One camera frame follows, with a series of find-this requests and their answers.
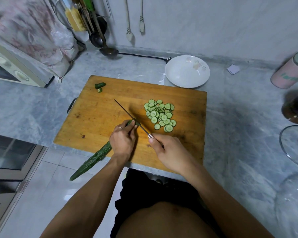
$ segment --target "countertop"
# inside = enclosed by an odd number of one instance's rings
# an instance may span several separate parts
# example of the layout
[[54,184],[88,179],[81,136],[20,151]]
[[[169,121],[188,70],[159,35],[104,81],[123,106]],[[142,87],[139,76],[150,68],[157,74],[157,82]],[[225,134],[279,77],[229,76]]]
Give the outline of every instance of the countertop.
[[[298,166],[279,145],[280,131],[292,125],[282,116],[281,106],[287,94],[298,90],[298,83],[282,90],[270,83],[272,70],[248,65],[231,75],[226,68],[232,63],[221,62],[208,62],[210,79],[198,88],[207,92],[204,166],[274,236],[283,237],[274,199],[280,184],[298,174]],[[89,76],[173,86],[164,67],[162,60],[134,56],[109,60],[99,52],[85,51],[61,84],[54,80],[48,88],[38,88],[0,81],[0,135],[90,156],[53,143],[67,108]],[[183,179],[142,165],[129,166]]]

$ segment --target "wooden cutting board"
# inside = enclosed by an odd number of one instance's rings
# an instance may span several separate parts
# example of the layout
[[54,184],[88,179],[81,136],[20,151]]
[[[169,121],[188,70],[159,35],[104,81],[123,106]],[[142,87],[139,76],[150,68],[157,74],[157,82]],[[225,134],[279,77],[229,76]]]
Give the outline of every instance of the wooden cutting board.
[[[101,93],[95,84],[105,82]],[[157,84],[90,76],[76,100],[54,143],[97,152],[108,142],[114,127],[130,117],[114,101],[116,99],[134,116],[149,133],[176,136],[189,152],[203,164],[204,131],[207,93],[192,89],[169,87]],[[146,116],[144,104],[149,99],[173,103],[177,125],[173,132],[165,133],[163,128],[154,129],[154,124]],[[146,133],[137,129],[138,140],[131,162],[149,167],[167,169],[157,158],[148,143]]]

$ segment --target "white wall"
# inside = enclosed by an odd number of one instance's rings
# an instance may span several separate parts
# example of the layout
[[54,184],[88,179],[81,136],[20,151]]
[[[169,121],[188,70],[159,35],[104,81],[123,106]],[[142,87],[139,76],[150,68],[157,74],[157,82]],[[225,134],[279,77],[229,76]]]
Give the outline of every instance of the white wall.
[[[108,42],[132,46],[123,0],[109,5]],[[128,0],[128,6],[135,47],[266,61],[298,51],[298,0],[144,0],[144,36],[140,0]]]

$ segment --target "knife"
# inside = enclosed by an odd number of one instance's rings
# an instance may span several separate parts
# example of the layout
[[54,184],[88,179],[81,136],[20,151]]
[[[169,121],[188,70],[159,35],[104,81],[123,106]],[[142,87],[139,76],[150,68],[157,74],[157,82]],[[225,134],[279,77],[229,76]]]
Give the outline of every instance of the knife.
[[[124,107],[123,106],[121,106],[120,105],[120,103],[118,103],[118,105],[133,119],[133,120],[135,120],[136,121],[136,119],[134,118],[134,117],[132,117],[131,116],[131,114],[130,113],[128,113],[128,111],[126,110],[126,109],[124,109]],[[141,126],[141,124],[139,123],[139,121],[137,121],[137,123],[138,123],[138,126],[140,127],[140,128],[142,128],[142,130],[147,134],[147,136],[148,136],[148,138],[154,138],[154,136],[152,135],[152,134],[150,134],[150,133],[148,133],[147,132],[147,130],[145,130],[142,126]]]

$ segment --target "paper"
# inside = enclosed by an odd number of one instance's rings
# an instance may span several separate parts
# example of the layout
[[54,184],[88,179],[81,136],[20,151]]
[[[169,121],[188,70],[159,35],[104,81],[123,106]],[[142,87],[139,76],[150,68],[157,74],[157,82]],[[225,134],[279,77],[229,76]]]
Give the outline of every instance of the paper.
[[239,68],[239,66],[235,66],[235,65],[231,65],[229,68],[226,69],[230,74],[235,74],[237,72],[239,72],[241,69]]

